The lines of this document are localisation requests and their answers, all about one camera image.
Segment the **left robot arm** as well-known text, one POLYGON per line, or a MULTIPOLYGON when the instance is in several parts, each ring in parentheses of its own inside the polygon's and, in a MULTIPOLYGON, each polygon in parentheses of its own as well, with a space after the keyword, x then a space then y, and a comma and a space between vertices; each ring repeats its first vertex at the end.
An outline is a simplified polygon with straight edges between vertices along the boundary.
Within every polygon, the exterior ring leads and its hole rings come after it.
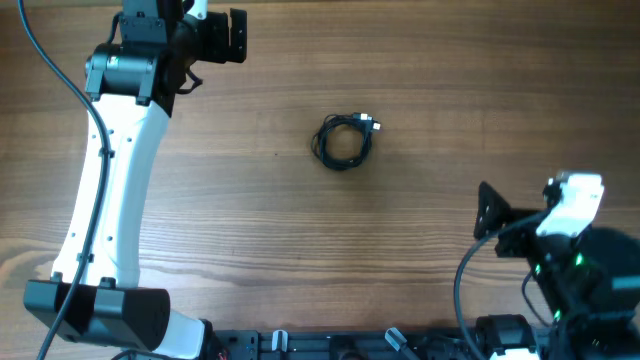
POLYGON ((139 239, 153 162, 174 101, 197 88, 198 61, 241 63, 244 10, 203 1, 127 1, 85 64, 74 94, 89 116, 72 220, 46 280, 27 283, 25 308, 49 338, 118 349, 122 359, 227 359, 209 321, 174 310, 139 283, 139 239))

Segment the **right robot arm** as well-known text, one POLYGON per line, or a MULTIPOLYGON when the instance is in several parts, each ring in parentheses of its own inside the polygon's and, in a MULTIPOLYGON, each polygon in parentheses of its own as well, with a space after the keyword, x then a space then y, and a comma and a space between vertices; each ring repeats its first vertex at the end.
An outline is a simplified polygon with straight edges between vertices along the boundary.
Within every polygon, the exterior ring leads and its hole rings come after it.
POLYGON ((523 258, 554 317, 549 359, 636 359, 639 242, 592 222, 604 187, 600 176, 551 179, 536 210, 512 207, 493 187, 478 189, 475 238, 494 233, 501 258, 523 258))

